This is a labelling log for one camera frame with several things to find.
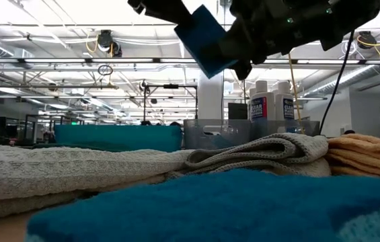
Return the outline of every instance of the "blue sponge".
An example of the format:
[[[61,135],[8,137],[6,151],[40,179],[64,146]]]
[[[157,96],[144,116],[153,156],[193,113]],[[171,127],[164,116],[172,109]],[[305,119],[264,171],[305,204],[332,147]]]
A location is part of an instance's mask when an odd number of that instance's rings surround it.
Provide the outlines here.
[[[198,63],[203,73],[208,78],[212,78],[237,61],[203,57],[201,53],[202,48],[217,42],[225,35],[225,30],[218,24],[204,5],[201,5],[192,14],[192,18],[194,25],[191,28],[178,25],[175,28],[175,32]]]
[[[380,179],[190,175],[35,214],[27,242],[380,242]]]

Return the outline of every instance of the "white column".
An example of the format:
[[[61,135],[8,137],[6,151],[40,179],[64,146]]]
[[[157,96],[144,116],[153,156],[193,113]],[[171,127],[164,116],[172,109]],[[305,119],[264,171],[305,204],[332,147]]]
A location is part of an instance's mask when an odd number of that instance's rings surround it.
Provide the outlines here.
[[[223,119],[223,72],[208,79],[200,72],[198,79],[198,118]]]

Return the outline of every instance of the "bottle label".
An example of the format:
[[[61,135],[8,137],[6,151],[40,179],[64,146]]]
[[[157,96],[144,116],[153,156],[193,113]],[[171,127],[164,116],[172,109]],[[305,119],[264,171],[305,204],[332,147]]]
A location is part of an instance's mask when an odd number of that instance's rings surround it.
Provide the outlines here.
[[[284,98],[284,119],[294,120],[295,119],[295,104],[292,99]]]
[[[259,97],[251,100],[251,120],[267,118],[268,108],[266,100],[266,97]]]

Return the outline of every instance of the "cleaner bottle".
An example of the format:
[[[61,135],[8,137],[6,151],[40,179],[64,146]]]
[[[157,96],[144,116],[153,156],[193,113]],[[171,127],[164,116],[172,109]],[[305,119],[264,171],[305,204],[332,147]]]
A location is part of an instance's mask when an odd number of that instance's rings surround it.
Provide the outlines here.
[[[256,81],[256,94],[251,97],[251,121],[275,120],[274,95],[267,81]]]
[[[290,94],[290,84],[288,81],[278,83],[278,94],[275,95],[276,120],[294,120],[295,103],[293,95]],[[293,132],[294,128],[279,128],[278,132]]]
[[[252,96],[256,94],[257,90],[255,87],[250,88],[250,101],[248,102],[248,120],[251,120],[251,100]]]

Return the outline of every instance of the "teal partition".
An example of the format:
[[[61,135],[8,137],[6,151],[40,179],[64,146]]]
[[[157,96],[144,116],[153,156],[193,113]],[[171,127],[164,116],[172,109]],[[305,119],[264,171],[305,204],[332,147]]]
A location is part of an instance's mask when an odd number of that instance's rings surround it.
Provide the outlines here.
[[[181,149],[182,132],[178,126],[57,125],[55,139],[57,144],[103,151],[173,152]]]

